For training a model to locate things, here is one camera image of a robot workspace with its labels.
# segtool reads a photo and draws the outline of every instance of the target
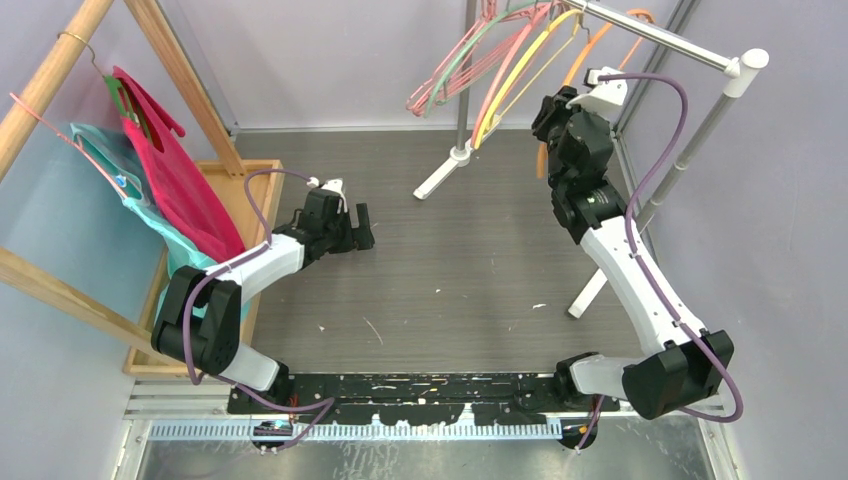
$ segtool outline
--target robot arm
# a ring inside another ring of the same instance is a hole
[[[598,82],[597,77],[614,73],[618,72],[590,70],[587,84],[594,88],[587,94],[563,87],[545,97],[533,134],[547,145],[554,215],[609,279],[633,323],[644,357],[586,353],[559,362],[555,378],[563,400],[603,394],[627,400],[642,417],[653,419],[714,395],[721,375],[671,318],[631,254],[625,233],[626,203],[606,178],[613,144],[609,122],[601,114],[609,115],[621,105],[627,86],[624,81]],[[637,246],[644,249],[638,239]],[[686,309],[651,256],[643,252],[641,258],[682,320],[727,366],[733,354],[729,336],[724,331],[708,332]]]
[[[368,250],[374,246],[368,207],[356,206],[359,226],[351,224],[344,183],[331,180],[312,189],[290,223],[273,230],[263,243],[223,264],[174,272],[159,310],[151,343],[157,351],[185,361],[183,313],[189,295],[213,272],[192,307],[190,341],[195,366],[209,374],[266,392],[283,403],[291,389],[288,367],[240,342],[241,308],[277,280],[306,268],[324,254]]]

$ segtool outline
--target wood grain floor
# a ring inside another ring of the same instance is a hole
[[[295,372],[339,373],[551,371],[586,351],[639,354],[609,287],[581,320],[565,315],[595,266],[557,224],[528,132],[498,132],[428,200],[412,196],[453,141],[442,131],[239,136],[245,158],[344,178],[377,241],[266,289],[259,351]],[[610,170],[623,191],[617,161]],[[285,180],[277,224],[306,191]]]

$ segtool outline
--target wooden frame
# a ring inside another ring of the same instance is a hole
[[[43,114],[47,110],[85,48],[83,41],[91,40],[113,2],[114,0],[84,0],[65,28],[65,31],[79,38],[70,35],[58,36],[55,45],[20,95],[21,100],[38,114]],[[261,226],[244,198],[244,175],[248,170],[279,168],[280,162],[241,159],[156,0],[125,0],[125,3],[215,149],[218,160],[198,162],[198,167],[206,175],[210,185],[233,217],[245,243],[250,246],[258,244],[261,239]],[[9,171],[36,124],[37,120],[17,104],[12,106],[3,122],[0,123],[0,181]],[[255,185],[251,185],[251,191],[262,206],[263,214],[273,221],[283,179],[279,175],[260,178],[254,181]],[[128,366],[125,368],[128,373],[178,374],[179,369],[185,373],[185,366],[181,362],[159,354],[150,345],[155,299],[161,291],[163,275],[164,261],[160,261],[154,284],[145,302],[141,321],[136,324],[73,286],[0,247],[0,280],[129,344],[130,356]],[[251,315],[242,325],[242,339],[247,342],[253,334],[258,304],[259,296],[257,295],[253,299]],[[136,364],[133,362],[139,360],[141,356],[146,362],[145,366],[135,368]]]

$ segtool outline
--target magenta cloth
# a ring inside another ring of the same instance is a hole
[[[126,72],[114,67],[113,73],[147,120],[152,141],[140,125],[122,118],[162,215],[217,262],[244,253],[244,242],[224,205],[171,132],[182,137],[185,130]]]

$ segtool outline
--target blue cloth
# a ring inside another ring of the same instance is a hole
[[[127,197],[122,200],[125,207],[138,215],[139,218],[165,240],[168,247],[167,271],[168,278],[185,265],[204,269],[216,265],[208,255],[199,251],[194,243],[177,231],[168,222],[156,205],[152,203],[150,185],[141,166],[141,161],[133,150],[132,142],[121,132],[100,129],[91,125],[72,123],[71,133],[74,141],[79,142],[83,149],[91,155],[101,168],[111,175]],[[165,291],[159,297],[159,306],[165,298]],[[241,318],[244,319],[250,309],[247,303],[242,307]],[[195,309],[198,315],[202,309]]]

